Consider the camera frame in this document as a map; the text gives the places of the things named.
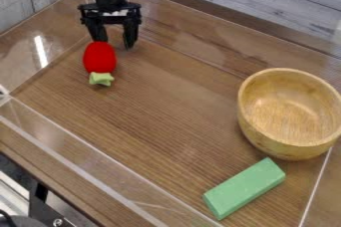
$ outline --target wooden table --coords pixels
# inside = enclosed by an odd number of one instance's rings
[[[104,226],[336,226],[338,145],[309,161],[275,160],[285,183],[219,223],[200,196],[266,156],[237,124],[243,79],[287,67],[341,90],[341,60],[168,0],[134,1],[142,37],[127,52],[108,30],[110,88],[88,85],[81,64],[84,0],[59,1],[1,36],[1,152]]]

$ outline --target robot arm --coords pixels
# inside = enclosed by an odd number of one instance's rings
[[[93,41],[108,42],[104,25],[122,24],[124,44],[126,48],[130,49],[139,37],[140,9],[140,4],[130,3],[127,0],[96,0],[96,3],[80,5],[81,23],[85,24]]]

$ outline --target green sponge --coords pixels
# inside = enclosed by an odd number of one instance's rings
[[[91,72],[89,84],[110,86],[112,84],[114,77],[110,73],[96,73]]]
[[[215,218],[223,219],[283,179],[285,173],[270,158],[265,158],[239,172],[202,196]]]

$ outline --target wooden bowl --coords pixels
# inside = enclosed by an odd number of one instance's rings
[[[307,159],[323,153],[341,135],[341,97],[315,76],[269,69],[239,88],[238,122],[263,152],[287,160]]]

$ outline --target bowl rim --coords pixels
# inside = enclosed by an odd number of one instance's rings
[[[340,135],[341,135],[341,124],[340,127],[337,128],[337,130],[326,137],[323,137],[322,139],[317,140],[317,141],[311,141],[306,144],[301,144],[301,143],[295,143],[295,142],[290,142],[287,143],[283,139],[278,139],[275,138],[273,135],[270,135],[266,131],[259,130],[259,128],[254,125],[254,123],[250,121],[249,116],[245,112],[245,107],[241,103],[241,98],[245,92],[245,88],[247,87],[247,85],[250,84],[250,82],[254,80],[255,77],[258,77],[259,75],[263,75],[266,73],[273,73],[273,72],[287,72],[287,73],[295,73],[295,74],[301,74],[306,77],[310,77],[313,80],[315,80],[318,83],[321,83],[330,91],[330,93],[336,96],[336,99],[338,101],[338,105],[341,106],[341,96],[337,92],[337,90],[333,88],[333,86],[321,78],[318,78],[317,76],[314,76],[313,74],[295,70],[295,69],[289,69],[289,68],[270,68],[270,69],[265,69],[257,73],[254,73],[241,84],[239,90],[238,90],[238,109],[241,111],[242,117],[245,118],[245,120],[247,121],[247,123],[251,125],[251,127],[255,129],[255,131],[261,134],[263,134],[265,136],[267,136],[267,138],[270,138],[271,140],[286,144],[286,145],[293,145],[293,146],[299,146],[299,147],[309,147],[309,146],[317,146],[317,145],[322,145],[325,143],[329,143],[330,141],[333,141]]]

